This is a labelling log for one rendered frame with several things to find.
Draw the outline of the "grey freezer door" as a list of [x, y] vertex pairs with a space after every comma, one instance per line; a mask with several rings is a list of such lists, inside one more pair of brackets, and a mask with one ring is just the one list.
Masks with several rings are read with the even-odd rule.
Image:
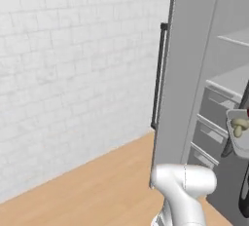
[[152, 165], [181, 164], [216, 0], [170, 0]]

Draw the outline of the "grey freezer drawer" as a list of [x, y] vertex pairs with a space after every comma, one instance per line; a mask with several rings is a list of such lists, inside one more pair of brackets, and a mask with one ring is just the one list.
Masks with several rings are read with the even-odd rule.
[[219, 165], [219, 162], [207, 154], [200, 147], [191, 143], [190, 154], [188, 159], [189, 165], [200, 165], [204, 167], [208, 167], [210, 169], [214, 169]]
[[227, 128], [227, 111], [236, 109], [242, 96], [213, 85], [204, 89], [199, 114], [222, 129]]
[[193, 143], [211, 156], [218, 158], [227, 143], [228, 133], [207, 120], [197, 115]]

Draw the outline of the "white freezer rack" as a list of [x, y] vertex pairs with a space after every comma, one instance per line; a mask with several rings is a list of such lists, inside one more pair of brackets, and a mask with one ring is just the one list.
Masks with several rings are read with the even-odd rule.
[[249, 27], [226, 35], [220, 35], [219, 39], [249, 47]]
[[240, 103], [248, 81], [249, 64], [213, 77], [206, 81], [206, 85], [219, 94], [230, 98], [236, 103]]

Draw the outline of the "beige mushroom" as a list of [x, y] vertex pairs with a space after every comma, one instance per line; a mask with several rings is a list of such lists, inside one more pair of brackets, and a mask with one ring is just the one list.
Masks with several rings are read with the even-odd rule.
[[249, 121], [244, 119], [232, 119], [231, 126], [235, 137], [241, 137], [242, 133], [249, 128]]

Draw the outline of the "pale grey vegetable container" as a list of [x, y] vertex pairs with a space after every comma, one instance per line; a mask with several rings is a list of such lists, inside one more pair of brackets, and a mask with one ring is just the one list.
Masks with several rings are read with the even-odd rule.
[[235, 137], [231, 126], [232, 119], [244, 119], [249, 121], [249, 110], [230, 109], [227, 111], [227, 128], [233, 150], [239, 158], [249, 160], [249, 128], [242, 133], [241, 137]]

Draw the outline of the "grey freezer cabinet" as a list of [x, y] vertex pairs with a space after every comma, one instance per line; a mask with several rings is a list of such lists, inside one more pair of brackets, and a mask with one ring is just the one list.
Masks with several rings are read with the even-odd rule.
[[[200, 108], [205, 82], [213, 77], [249, 64], [249, 47], [219, 39], [219, 36], [242, 30], [247, 27], [249, 27], [249, 0], [216, 1], [214, 16], [204, 53], [202, 71], [197, 87], [195, 113], [191, 120], [192, 133], [188, 136], [189, 142], [194, 136], [194, 120]], [[246, 177], [244, 179], [243, 191], [249, 193], [249, 162]], [[228, 222], [231, 226], [237, 226], [230, 220], [228, 220]]]

